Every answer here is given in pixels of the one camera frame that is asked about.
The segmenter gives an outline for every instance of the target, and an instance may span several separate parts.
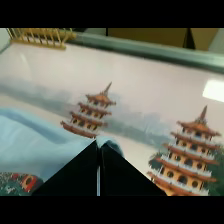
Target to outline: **tower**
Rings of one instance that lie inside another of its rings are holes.
[[[115,102],[108,98],[108,91],[111,84],[97,95],[86,95],[87,103],[78,103],[79,112],[71,112],[71,121],[61,122],[63,128],[74,134],[95,138],[98,134],[99,127],[107,126],[107,123],[102,120],[103,117],[112,114],[107,111],[107,108],[111,105],[116,105]]]
[[[218,165],[212,155],[220,146],[212,142],[212,137],[221,136],[207,126],[205,119],[207,106],[194,122],[178,121],[180,132],[171,132],[175,144],[164,144],[167,155],[155,158],[162,166],[147,174],[168,196],[206,196],[205,182],[216,182],[207,164]]]

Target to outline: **pagoda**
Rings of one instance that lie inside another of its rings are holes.
[[[207,196],[204,183],[217,181],[207,170],[207,164],[218,165],[212,154],[220,145],[212,142],[212,137],[221,135],[207,126],[206,111],[207,106],[194,122],[178,121],[181,131],[171,132],[175,144],[164,144],[167,155],[154,158],[161,168],[150,166],[151,172],[147,174],[168,196]]]
[[[78,103],[79,111],[77,113],[71,112],[72,118],[70,121],[61,122],[63,128],[74,134],[95,138],[99,128],[107,126],[107,123],[102,120],[103,117],[112,114],[107,111],[107,108],[111,105],[116,105],[116,102],[108,98],[111,84],[97,95],[86,95],[87,103]]]

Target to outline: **pagoda tier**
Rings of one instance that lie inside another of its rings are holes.
[[[211,139],[220,134],[207,126],[206,111],[207,106],[194,122],[178,122],[183,129],[171,132],[176,138],[175,144],[163,144],[169,155],[155,158],[162,164],[161,169],[148,172],[153,182],[168,195],[208,195],[208,191],[202,189],[204,182],[217,181],[206,168],[207,164],[219,164],[211,153],[221,147]]]
[[[99,114],[102,114],[102,115],[111,115],[112,113],[111,112],[108,112],[106,110],[103,110],[103,109],[97,109],[95,108],[94,106],[89,106],[89,105],[86,105],[86,104],[83,104],[83,103],[78,103],[78,105],[82,108],[82,109],[86,109],[86,110],[90,110],[90,111],[95,111],[96,113],[99,113]]]
[[[164,177],[159,171],[152,170],[147,173],[150,176],[155,184],[158,184],[165,189],[170,189],[175,192],[175,195],[184,195],[184,196],[208,196],[208,191],[206,190],[197,190],[187,185],[184,185],[178,181],[172,180],[169,177]]]
[[[202,147],[206,147],[212,150],[220,149],[219,145],[216,145],[215,143],[212,143],[211,141],[208,141],[206,139],[198,138],[196,136],[186,134],[186,133],[174,133],[171,132],[171,135],[175,136],[177,139],[184,140],[186,142],[190,142],[192,144],[197,144]]]
[[[163,146],[166,147],[168,150],[177,153],[178,155],[184,155],[189,157],[190,159],[198,160],[208,164],[215,164],[215,165],[219,164],[217,161],[214,160],[213,155],[205,155],[203,153],[195,152],[191,149],[181,147],[178,145],[163,144]]]
[[[61,121],[61,125],[63,126],[64,129],[66,129],[67,131],[70,131],[74,134],[82,135],[82,136],[85,136],[87,138],[95,138],[96,137],[96,134],[90,133],[89,131],[82,130],[79,127],[75,127],[74,125],[71,125],[71,124],[66,123],[64,121]]]
[[[71,115],[73,118],[75,119],[79,119],[81,121],[85,121],[85,122],[88,122],[89,124],[94,124],[94,125],[97,125],[97,126],[107,126],[107,123],[106,122],[102,122],[102,121],[98,121],[90,116],[86,116],[84,114],[76,114],[74,112],[71,112]]]
[[[111,112],[106,111],[105,108],[115,104],[107,96],[110,86],[111,83],[98,95],[87,95],[88,102],[79,102],[78,105],[80,106],[80,109],[77,112],[71,112],[71,121],[61,122],[63,128],[74,134],[95,138],[99,127],[107,126],[107,123],[103,122],[101,119],[105,115],[112,114]]]
[[[196,168],[192,168],[191,166],[176,162],[164,155],[162,155],[161,158],[156,158],[156,160],[162,163],[164,166],[177,170],[188,176],[197,178],[202,181],[216,182],[216,179],[211,177],[211,172],[209,171],[200,171]]]

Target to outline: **pagoda spire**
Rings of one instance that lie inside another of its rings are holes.
[[[107,86],[107,88],[103,91],[103,94],[104,94],[105,96],[107,96],[108,91],[109,91],[111,85],[112,85],[112,82],[110,82],[109,85]]]
[[[201,112],[201,115],[199,117],[201,120],[205,119],[206,112],[207,112],[207,105],[204,107],[203,111]]]

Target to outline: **sky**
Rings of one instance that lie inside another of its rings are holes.
[[[130,111],[158,113],[174,130],[176,121],[194,121],[207,105],[208,126],[224,136],[224,103],[203,97],[208,81],[224,81],[212,72],[75,45],[59,51],[13,44],[0,55],[0,78],[67,91],[69,103],[99,93],[112,81],[109,93],[120,96]]]

